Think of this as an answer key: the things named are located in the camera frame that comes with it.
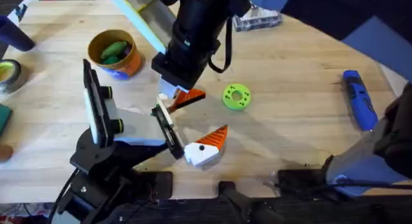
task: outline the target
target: wooden table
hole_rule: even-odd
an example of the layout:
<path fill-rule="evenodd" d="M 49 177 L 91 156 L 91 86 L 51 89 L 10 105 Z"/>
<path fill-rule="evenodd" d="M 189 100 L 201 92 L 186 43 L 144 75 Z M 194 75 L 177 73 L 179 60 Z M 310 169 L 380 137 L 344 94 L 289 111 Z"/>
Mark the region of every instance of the wooden table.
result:
<path fill-rule="evenodd" d="M 123 29 L 146 57 L 143 71 L 129 81 L 97 70 L 101 84 L 113 87 L 119 107 L 148 114 L 159 78 L 150 67 L 155 50 L 111 1 L 39 1 L 30 5 L 21 28 L 37 47 L 28 53 L 10 47 L 5 55 L 32 74 L 19 91 L 1 97 L 14 114 L 0 142 L 14 146 L 15 155 L 0 164 L 0 203 L 54 201 L 73 171 L 69 158 L 88 128 L 82 59 L 96 34 Z M 359 70 L 380 116 L 394 100 L 374 61 L 295 19 L 234 33 L 233 39 L 230 69 L 221 75 L 206 69 L 197 87 L 207 98 L 173 115 L 184 141 L 228 124 L 223 157 L 202 170 L 165 151 L 138 166 L 172 171 L 173 198 L 214 197 L 220 180 L 235 181 L 248 196 L 273 196 L 263 184 L 277 170 L 319 167 L 330 154 L 347 150 L 361 133 L 339 85 L 344 70 Z M 214 59 L 223 65 L 223 46 Z M 233 82 L 252 92 L 244 111 L 230 111 L 221 101 Z"/>

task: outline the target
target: cable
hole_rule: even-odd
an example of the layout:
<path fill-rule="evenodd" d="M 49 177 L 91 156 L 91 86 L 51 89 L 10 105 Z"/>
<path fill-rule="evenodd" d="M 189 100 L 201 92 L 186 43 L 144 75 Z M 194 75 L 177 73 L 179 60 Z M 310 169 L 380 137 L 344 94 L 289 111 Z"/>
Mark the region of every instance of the cable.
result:
<path fill-rule="evenodd" d="M 229 19 L 226 22 L 226 52 L 225 52 L 225 65 L 223 69 L 220 69 L 219 67 L 215 66 L 212 62 L 212 56 L 209 57 L 209 66 L 212 68 L 212 70 L 216 71 L 217 73 L 223 73 L 226 71 L 230 64 L 232 63 L 232 17 L 229 17 Z"/>
<path fill-rule="evenodd" d="M 137 212 L 144 206 L 146 206 L 149 203 L 149 201 L 146 201 L 145 203 L 141 204 L 139 207 L 136 208 L 135 211 L 125 220 L 124 224 L 126 224 Z"/>
<path fill-rule="evenodd" d="M 412 189 L 412 185 L 391 185 L 388 183 L 374 183 L 374 182 L 344 182 L 335 184 L 320 185 L 317 187 L 308 188 L 307 190 L 297 191 L 295 189 L 286 188 L 280 184 L 275 184 L 275 187 L 294 192 L 300 196 L 313 194 L 314 192 L 321 192 L 336 187 L 370 187 L 376 189 Z"/>
<path fill-rule="evenodd" d="M 330 185 L 322 185 L 318 187 L 311 188 L 311 191 L 324 190 L 328 188 L 335 187 L 371 187 L 378 189 L 412 189 L 412 185 L 391 185 L 388 183 L 373 183 L 373 182 L 345 182 L 345 183 L 335 183 Z"/>
<path fill-rule="evenodd" d="M 26 210 L 26 212 L 27 212 L 27 214 L 28 214 L 28 217 L 30 218 L 30 220 L 32 221 L 32 223 L 37 224 L 37 222 L 36 222 L 36 220 L 34 220 L 32 214 L 30 214 L 30 212 L 28 211 L 26 204 L 24 204 L 24 203 L 22 203 L 22 204 L 23 204 L 23 208 Z"/>
<path fill-rule="evenodd" d="M 71 176 L 69 177 L 69 179 L 68 179 L 68 180 L 66 181 L 66 183 L 64 184 L 62 190 L 60 191 L 60 194 L 58 195 L 55 203 L 53 204 L 53 208 L 51 209 L 49 218 L 47 219 L 47 224 L 51 224 L 51 223 L 52 223 L 54 214 L 56 213 L 56 210 L 57 210 L 57 206 L 58 206 L 60 200 L 62 199 L 63 194 L 66 192 L 67 188 L 69 187 L 69 184 L 71 183 L 71 181 L 73 180 L 73 178 L 76 176 L 76 174 L 77 174 L 78 172 L 79 172 L 79 170 L 78 170 L 78 169 L 75 169 L 75 170 L 73 171 L 73 173 L 71 174 Z"/>

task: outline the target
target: blue cup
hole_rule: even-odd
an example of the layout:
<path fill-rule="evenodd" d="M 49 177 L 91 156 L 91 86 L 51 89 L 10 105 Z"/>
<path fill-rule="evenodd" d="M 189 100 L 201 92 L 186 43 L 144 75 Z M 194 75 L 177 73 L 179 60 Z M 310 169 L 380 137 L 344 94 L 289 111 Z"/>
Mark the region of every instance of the blue cup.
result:
<path fill-rule="evenodd" d="M 20 51 L 29 51 L 34 42 L 19 27 L 6 16 L 0 16 L 0 41 L 17 48 Z"/>

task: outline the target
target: tape roll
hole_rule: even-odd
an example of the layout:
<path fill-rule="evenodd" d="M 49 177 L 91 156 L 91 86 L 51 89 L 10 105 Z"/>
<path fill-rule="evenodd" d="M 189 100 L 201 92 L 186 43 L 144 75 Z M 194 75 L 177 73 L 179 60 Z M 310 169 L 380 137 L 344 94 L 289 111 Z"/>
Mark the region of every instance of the tape roll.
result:
<path fill-rule="evenodd" d="M 222 94 L 223 103 L 234 111 L 244 110 L 251 99 L 250 90 L 242 84 L 228 85 Z"/>
<path fill-rule="evenodd" d="M 15 60 L 0 60 L 0 92 L 12 93 L 27 81 L 27 71 Z"/>

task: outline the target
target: paper cup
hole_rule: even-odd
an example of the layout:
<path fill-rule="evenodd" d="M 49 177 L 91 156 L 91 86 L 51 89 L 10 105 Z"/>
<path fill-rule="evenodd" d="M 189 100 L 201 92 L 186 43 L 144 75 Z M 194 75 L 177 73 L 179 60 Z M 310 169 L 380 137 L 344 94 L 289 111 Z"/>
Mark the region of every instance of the paper cup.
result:
<path fill-rule="evenodd" d="M 126 41 L 131 45 L 131 51 L 121 61 L 114 64 L 102 64 L 100 54 L 108 46 L 117 41 Z M 120 80 L 126 80 L 136 74 L 142 64 L 142 59 L 137 50 L 136 43 L 132 36 L 123 30 L 106 30 L 99 33 L 91 40 L 88 48 L 89 58 L 112 77 Z"/>

